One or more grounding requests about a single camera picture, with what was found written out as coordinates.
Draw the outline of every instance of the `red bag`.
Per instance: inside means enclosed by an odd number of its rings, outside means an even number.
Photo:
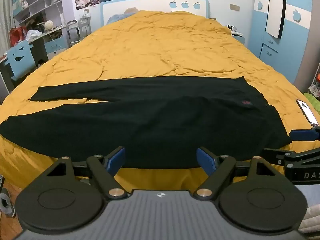
[[[25,26],[18,27],[18,28],[12,28],[10,30],[10,43],[11,47],[13,47],[15,44],[18,43],[18,41],[22,40],[24,41],[25,35],[27,35],[28,31]]]

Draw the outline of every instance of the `wall outlet plate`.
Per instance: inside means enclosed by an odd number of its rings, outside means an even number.
[[[240,11],[240,6],[230,3],[230,10],[234,10],[234,11],[239,12]]]

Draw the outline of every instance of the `curtain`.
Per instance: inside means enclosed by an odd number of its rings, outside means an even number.
[[[11,47],[9,31],[14,27],[12,0],[0,0],[0,57]]]

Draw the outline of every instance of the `yellow bedspread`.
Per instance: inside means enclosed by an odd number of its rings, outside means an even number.
[[[87,99],[28,101],[39,86],[168,75],[244,76],[278,110],[287,132],[311,127],[295,101],[307,99],[283,75],[235,40],[230,30],[214,20],[185,12],[149,11],[140,11],[102,27],[30,74],[0,106],[0,123],[9,115],[31,114],[63,104],[95,102]],[[319,114],[315,110],[313,112],[320,122]],[[293,142],[285,149],[301,152],[316,147],[320,147],[320,142]],[[23,149],[0,137],[0,173],[18,187],[27,186],[53,162],[52,158]],[[121,169],[116,179],[126,190],[193,191],[206,179],[206,175],[200,168]]]

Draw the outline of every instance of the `gray ribbed surface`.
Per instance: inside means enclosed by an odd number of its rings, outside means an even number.
[[[297,232],[257,236],[228,224],[208,201],[187,191],[136,190],[125,200],[111,201],[92,224],[59,236],[23,232],[17,240],[303,240]]]

